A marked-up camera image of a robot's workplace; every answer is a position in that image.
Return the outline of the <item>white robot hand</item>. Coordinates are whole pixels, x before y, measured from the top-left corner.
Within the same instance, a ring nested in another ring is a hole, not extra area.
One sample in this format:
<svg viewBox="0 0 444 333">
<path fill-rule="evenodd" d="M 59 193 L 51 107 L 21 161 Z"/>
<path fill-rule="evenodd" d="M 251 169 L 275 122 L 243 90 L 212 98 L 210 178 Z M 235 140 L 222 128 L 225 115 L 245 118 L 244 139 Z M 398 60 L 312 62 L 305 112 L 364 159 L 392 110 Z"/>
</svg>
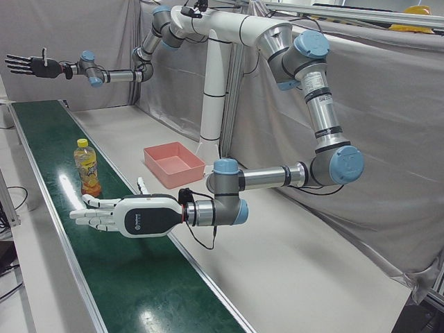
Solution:
<svg viewBox="0 0 444 333">
<path fill-rule="evenodd" d="M 142 177 L 140 193 L 117 199 L 82 196 L 89 209 L 74 210 L 69 217 L 78 225 L 105 232 L 120 232 L 128 238 L 163 237 L 184 221 L 183 206 L 167 194 L 150 194 Z"/>
</svg>

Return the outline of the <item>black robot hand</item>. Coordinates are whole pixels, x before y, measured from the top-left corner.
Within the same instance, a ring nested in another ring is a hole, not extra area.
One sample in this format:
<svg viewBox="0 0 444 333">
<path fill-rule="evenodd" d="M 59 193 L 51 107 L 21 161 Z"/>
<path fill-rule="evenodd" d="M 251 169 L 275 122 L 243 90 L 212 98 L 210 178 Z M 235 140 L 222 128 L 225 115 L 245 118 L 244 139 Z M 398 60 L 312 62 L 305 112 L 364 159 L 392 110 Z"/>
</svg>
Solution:
<svg viewBox="0 0 444 333">
<path fill-rule="evenodd" d="M 5 63 L 13 74 L 32 75 L 39 78 L 56 78 L 64 72 L 63 66 L 53 60 L 41 57 L 20 57 L 6 55 Z"/>
</svg>

